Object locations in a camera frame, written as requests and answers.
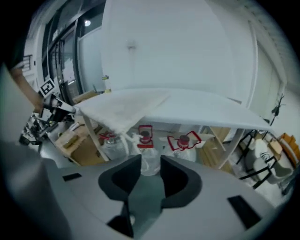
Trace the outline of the black coat rack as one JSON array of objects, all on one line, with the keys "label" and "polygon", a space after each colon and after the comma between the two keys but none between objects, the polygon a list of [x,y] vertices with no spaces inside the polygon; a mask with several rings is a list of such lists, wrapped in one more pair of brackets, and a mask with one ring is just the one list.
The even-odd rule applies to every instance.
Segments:
[{"label": "black coat rack", "polygon": [[284,98],[284,94],[282,93],[281,96],[280,96],[280,99],[278,100],[277,102],[277,105],[273,108],[273,110],[271,111],[272,115],[273,115],[273,119],[270,123],[270,125],[272,126],[275,118],[279,115],[279,111],[280,111],[280,107],[285,105],[285,104],[282,104],[282,100]]}]

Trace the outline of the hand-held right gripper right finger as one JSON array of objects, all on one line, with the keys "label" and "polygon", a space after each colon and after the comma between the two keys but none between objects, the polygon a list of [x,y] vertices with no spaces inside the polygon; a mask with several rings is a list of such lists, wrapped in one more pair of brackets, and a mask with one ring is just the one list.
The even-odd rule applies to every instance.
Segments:
[{"label": "hand-held right gripper right finger", "polygon": [[169,156],[162,155],[160,158],[160,177],[165,191],[161,209],[185,207],[200,194],[202,189],[200,175]]}]

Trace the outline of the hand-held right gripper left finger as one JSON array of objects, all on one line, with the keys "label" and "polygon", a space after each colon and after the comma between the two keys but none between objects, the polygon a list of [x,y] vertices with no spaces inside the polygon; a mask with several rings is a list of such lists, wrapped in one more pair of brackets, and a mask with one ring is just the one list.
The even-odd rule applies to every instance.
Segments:
[{"label": "hand-held right gripper left finger", "polygon": [[104,171],[98,178],[99,187],[106,196],[123,203],[120,214],[107,222],[107,225],[131,238],[134,233],[130,222],[128,197],[141,175],[141,160],[141,155],[130,156],[121,164]]}]

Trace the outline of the person's left forearm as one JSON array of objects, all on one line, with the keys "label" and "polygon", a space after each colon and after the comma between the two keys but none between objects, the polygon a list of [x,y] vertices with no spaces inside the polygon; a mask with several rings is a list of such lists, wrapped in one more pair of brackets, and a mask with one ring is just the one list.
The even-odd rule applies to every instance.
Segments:
[{"label": "person's left forearm", "polygon": [[26,78],[23,75],[23,71],[20,68],[15,68],[10,70],[10,74],[21,92],[33,104],[34,112],[41,113],[43,110],[44,99],[27,82]]}]

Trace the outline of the folded cardboard box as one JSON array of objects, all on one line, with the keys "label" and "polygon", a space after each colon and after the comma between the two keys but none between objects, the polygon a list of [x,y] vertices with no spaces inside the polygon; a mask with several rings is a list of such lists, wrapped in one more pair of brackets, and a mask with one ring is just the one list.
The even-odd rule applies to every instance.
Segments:
[{"label": "folded cardboard box", "polygon": [[93,91],[93,90],[91,90],[91,91],[85,92],[85,93],[73,98],[72,101],[76,105],[80,102],[83,102],[83,101],[85,101],[89,98],[95,97],[95,96],[103,94],[103,93],[104,93],[104,91]]}]

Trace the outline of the beige drawstring cloth bag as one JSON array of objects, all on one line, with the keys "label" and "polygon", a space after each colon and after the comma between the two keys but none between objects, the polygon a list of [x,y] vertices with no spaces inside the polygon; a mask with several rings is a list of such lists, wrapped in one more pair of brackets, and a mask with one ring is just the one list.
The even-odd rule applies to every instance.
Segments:
[{"label": "beige drawstring cloth bag", "polygon": [[130,137],[128,131],[143,117],[154,111],[169,97],[160,89],[129,89],[104,93],[74,106],[76,114],[123,136],[126,142],[137,143],[138,136]]}]

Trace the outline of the person's black printed shirt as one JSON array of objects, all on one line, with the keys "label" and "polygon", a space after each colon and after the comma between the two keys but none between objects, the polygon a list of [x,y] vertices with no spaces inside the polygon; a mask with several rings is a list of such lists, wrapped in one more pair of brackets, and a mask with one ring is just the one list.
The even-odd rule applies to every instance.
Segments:
[{"label": "person's black printed shirt", "polygon": [[11,53],[6,63],[9,70],[23,61],[26,38],[27,32],[20,32],[11,40]]}]

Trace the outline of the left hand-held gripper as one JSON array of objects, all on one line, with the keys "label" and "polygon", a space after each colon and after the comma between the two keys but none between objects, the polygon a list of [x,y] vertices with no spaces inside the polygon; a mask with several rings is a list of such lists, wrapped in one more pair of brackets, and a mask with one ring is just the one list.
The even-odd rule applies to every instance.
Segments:
[{"label": "left hand-held gripper", "polygon": [[56,86],[52,79],[46,80],[46,82],[40,87],[39,93],[44,97],[42,110],[39,114],[39,119],[45,122],[61,122],[69,114],[76,112],[76,109],[61,101],[54,94]]}]

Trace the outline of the frosted glass panel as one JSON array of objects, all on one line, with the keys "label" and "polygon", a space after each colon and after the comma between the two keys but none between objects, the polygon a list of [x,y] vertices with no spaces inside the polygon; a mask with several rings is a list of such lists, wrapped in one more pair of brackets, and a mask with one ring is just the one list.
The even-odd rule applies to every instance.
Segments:
[{"label": "frosted glass panel", "polygon": [[105,90],[100,43],[101,27],[78,38],[79,75],[84,92]]}]

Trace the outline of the white table leg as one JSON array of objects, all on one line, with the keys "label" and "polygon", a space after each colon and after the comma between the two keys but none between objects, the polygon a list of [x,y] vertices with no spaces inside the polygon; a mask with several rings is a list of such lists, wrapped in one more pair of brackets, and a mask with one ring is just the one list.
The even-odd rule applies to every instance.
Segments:
[{"label": "white table leg", "polygon": [[93,129],[93,126],[92,126],[92,123],[90,121],[90,118],[84,115],[83,119],[84,119],[85,125],[86,125],[86,127],[88,129],[89,135],[90,135],[90,137],[91,137],[94,145],[96,146],[99,154],[102,156],[102,158],[103,158],[104,161],[109,162],[110,160],[107,157],[107,155],[103,152],[103,149],[102,149],[102,147],[100,145],[98,137],[95,134],[95,131]]},{"label": "white table leg", "polygon": [[232,155],[236,147],[238,146],[243,134],[244,134],[245,129],[238,128],[236,130],[235,135],[233,136],[228,148],[226,151],[221,155],[220,161],[217,165],[217,169],[221,169],[225,163],[227,163],[229,157]]}]

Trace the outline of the large cardboard box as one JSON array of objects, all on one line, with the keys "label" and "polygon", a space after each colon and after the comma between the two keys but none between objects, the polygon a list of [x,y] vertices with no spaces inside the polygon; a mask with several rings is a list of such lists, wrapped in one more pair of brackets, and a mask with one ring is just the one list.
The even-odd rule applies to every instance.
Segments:
[{"label": "large cardboard box", "polygon": [[[98,125],[98,123],[92,120],[90,121],[100,145],[102,145],[103,142],[99,139],[99,134],[103,133],[105,129]],[[94,145],[83,117],[76,116],[75,124],[77,125],[77,128],[72,129],[69,127],[62,132],[61,136],[54,142],[55,147],[64,157],[80,166],[106,163]]]}]

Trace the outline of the clear water jug red cap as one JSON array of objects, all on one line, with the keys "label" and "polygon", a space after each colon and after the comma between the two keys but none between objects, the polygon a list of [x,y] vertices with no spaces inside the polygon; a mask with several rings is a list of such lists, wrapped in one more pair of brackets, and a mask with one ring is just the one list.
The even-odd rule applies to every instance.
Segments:
[{"label": "clear water jug red cap", "polygon": [[141,153],[141,174],[154,176],[160,171],[159,151],[154,147],[152,125],[139,125],[137,147]]},{"label": "clear water jug red cap", "polygon": [[100,154],[105,161],[122,158],[129,154],[125,137],[105,131],[99,134],[99,139],[103,142]]},{"label": "clear water jug red cap", "polygon": [[190,131],[179,137],[167,136],[164,155],[196,162],[196,147],[202,140],[195,131]]}]

